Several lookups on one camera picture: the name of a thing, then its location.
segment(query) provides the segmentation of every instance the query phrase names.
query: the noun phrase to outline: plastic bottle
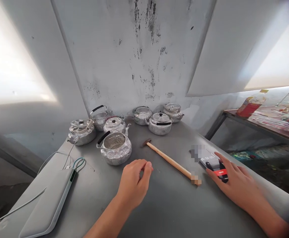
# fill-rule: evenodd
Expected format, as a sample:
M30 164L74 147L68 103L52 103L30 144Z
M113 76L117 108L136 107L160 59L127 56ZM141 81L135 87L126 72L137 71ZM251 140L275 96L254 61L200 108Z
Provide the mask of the plastic bottle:
M250 117L266 101L265 94L267 92L268 90L262 89L259 93L246 98L236 114L240 117Z

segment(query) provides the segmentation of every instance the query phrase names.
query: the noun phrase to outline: white cable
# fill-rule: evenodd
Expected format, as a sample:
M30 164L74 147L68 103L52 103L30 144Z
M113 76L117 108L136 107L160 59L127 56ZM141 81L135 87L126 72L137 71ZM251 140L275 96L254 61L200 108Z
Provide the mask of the white cable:
M0 220L2 220L3 218L9 216L10 214L14 213L15 211L19 210L20 208L24 207L25 205L29 204L30 202L32 202L34 199L36 199L38 196L40 196L44 191L45 189L43 189L38 195L36 195L34 198L32 198L30 201L24 203L23 205L21 205L20 207L12 210L11 212L7 213L6 215L4 215L3 217L0 218Z
M68 160L68 158L70 157L69 154L71 153L71 151L72 151L72 149L73 149L75 143L76 143L76 141L74 142L74 144L73 144L71 150L70 150L69 153L68 153L68 156L67 156L66 161L65 161L65 163L64 163L63 169L65 168L65 165L66 165L66 163L67 163L67 160ZM71 158L69 159L68 166L71 166Z
M65 167L65 165L66 165L66 163L67 163L68 158L70 157L69 154L71 153L71 151L72 151L75 143L73 144L71 150L70 150L69 153L68 153L68 156L67 156L67 158L66 158L66 161L65 161L65 164L64 164L64 166L63 166L63 169L64 169L64 167ZM51 155L43 162L42 166L45 164L45 162L46 162L51 156L53 156L55 153L58 153L58 152L65 152L65 151L64 151L64 150L55 151L53 154L51 154ZM9 216L10 214L14 213L15 211L19 210L20 208L24 207L25 205L29 204L30 202L32 202L34 199L36 199L38 196L40 196L40 195L45 191L45 189L43 189L38 195L36 195L36 196L35 196L34 198L32 198L30 201L24 203L24 204L21 205L20 207L12 210L11 212L9 212L9 213L7 213L6 215L4 215L3 217L1 217L0 220L2 220L3 218Z
M58 150L58 151L55 151L53 154L51 154L44 162L43 164L41 165L40 169L39 169L39 172L41 171L41 168L43 167L43 165L45 164L45 162L50 159L55 153L59 153L59 152L65 152L64 150Z

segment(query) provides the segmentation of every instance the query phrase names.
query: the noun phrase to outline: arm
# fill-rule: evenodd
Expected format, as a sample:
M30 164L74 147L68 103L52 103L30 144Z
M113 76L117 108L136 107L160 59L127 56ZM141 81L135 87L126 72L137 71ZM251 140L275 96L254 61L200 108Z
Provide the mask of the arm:
M117 195L109 203L84 238L117 237L132 210L144 199L152 172L151 162L134 160L126 165L121 176Z
M245 210L269 238L289 237L289 224L270 206L248 171L230 162L220 153L215 154L227 170L228 182L223 183L210 169L206 171L223 193Z

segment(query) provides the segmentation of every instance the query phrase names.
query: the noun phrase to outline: hammer head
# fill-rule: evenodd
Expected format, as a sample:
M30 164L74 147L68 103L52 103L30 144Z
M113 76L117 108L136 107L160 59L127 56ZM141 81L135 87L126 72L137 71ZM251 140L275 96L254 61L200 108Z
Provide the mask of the hammer head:
M150 142L151 139L147 139L145 142L142 143L141 148L143 148L145 145L147 145L148 142Z

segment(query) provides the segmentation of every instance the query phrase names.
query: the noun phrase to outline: cable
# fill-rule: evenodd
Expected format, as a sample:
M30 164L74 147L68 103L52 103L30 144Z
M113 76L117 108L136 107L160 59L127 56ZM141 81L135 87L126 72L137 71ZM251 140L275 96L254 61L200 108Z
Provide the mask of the cable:
M43 165L45 164L45 162L50 159L54 154L56 153L59 153L59 152L65 152L64 150L58 150L58 151L55 151L53 154L51 154L44 162L43 164L41 165L40 169L39 169L39 172L41 171L41 168L43 167Z
M77 163L77 166L76 167L74 167L75 166L75 164L76 164L76 162L77 161L79 161L80 160L80 162L82 162L81 164L79 164L79 162ZM74 162L74 164L73 164L73 169L75 169L75 170L77 170L79 167L81 167L82 165L83 165L83 163L84 163L84 161L85 161L85 158L84 157L80 157L80 158L78 158L77 160L75 160L75 162Z
M3 217L0 218L0 220L2 220L3 218L9 216L10 214L14 213L15 211L19 210L20 208L24 207L25 205L29 204L30 202L32 202L34 199L36 199L38 196L40 196L44 191L45 189L43 189L38 195L36 195L34 198L32 198L30 201L24 203L23 205L21 205L20 207L12 210L11 212L7 213L6 215L4 215Z
M66 165L66 163L67 163L68 158L70 157L69 154L71 153L71 151L72 151L72 149L73 149L75 143L73 144L71 150L70 150L69 153L68 153L68 156L67 156L67 158L66 158L66 161L65 161L65 164L64 164L64 166L63 166L63 169L64 169L64 167L65 167L65 165ZM42 166L45 164L45 162L46 162L46 161L47 161L51 156L53 156L54 154L59 153L59 152L65 152L65 151L64 151L64 150L58 150L58 151L55 151L53 154L51 154L51 155L50 155L50 156L49 156L49 157L48 157L48 158L43 162ZM79 162L78 162L78 163L77 163L77 166L74 167L75 164L76 164L76 162L79 161L79 160L81 160L82 163L79 164ZM73 164L73 168L74 168L75 170L77 170L78 167L82 166L82 164L84 163L84 161L85 161L85 158L84 158L84 157L80 157L80 158L78 158L77 160L75 160L75 162L74 162L74 164ZM14 213L15 211L19 210L20 208L22 208L22 207L24 207L25 205L27 205L27 204L29 204L30 202L32 202L34 199L36 199L38 196L40 196L40 195L45 191L45 189L43 189L43 190L42 190L38 195L36 195L36 196L35 196L34 198L32 198L30 201L24 203L24 204L21 205L20 207L18 207L18 208L16 208L16 209L12 210L11 212L9 212L9 213L7 213L6 215L4 215L3 217L1 217L1 218L0 218L0 221L1 221L3 218L9 216L10 214Z
M69 153L68 153L68 156L67 156L66 161L65 161L65 163L64 163L63 169L65 168L65 165L66 165L67 160L68 160L68 158L69 158L69 154L71 153L71 151L72 151L72 149L73 149L73 147L74 147L75 144L76 144L76 141L74 142L71 150L70 150Z

